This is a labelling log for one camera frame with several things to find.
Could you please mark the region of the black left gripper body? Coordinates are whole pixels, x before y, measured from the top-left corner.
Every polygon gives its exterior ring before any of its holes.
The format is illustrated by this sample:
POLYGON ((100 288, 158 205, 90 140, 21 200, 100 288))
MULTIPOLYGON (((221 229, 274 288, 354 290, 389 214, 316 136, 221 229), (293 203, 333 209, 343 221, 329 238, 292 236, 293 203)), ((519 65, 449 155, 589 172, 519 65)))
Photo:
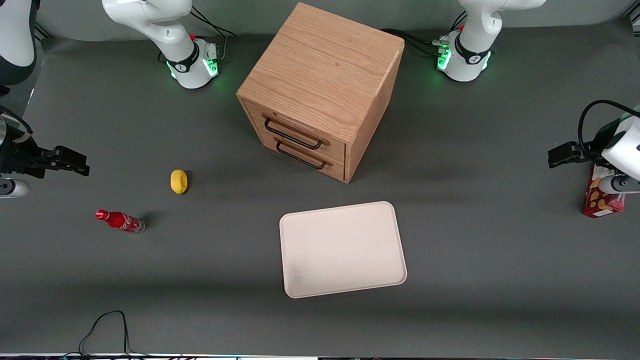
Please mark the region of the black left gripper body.
POLYGON ((612 139, 614 139, 620 122, 620 120, 614 120, 602 126, 594 135, 594 139, 585 143, 585 157, 587 157, 586 154, 588 154, 591 162, 615 172, 618 171, 617 168, 610 161, 606 160, 602 153, 606 150, 607 146, 610 145, 612 139))

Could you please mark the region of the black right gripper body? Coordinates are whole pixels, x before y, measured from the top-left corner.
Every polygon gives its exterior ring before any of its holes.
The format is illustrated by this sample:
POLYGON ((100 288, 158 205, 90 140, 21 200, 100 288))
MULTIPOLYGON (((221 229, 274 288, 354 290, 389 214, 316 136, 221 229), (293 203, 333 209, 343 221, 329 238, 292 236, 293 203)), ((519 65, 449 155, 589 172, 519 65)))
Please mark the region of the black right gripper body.
POLYGON ((47 152, 29 132, 7 132, 1 139, 0 172, 43 179, 47 170, 57 169, 47 152))

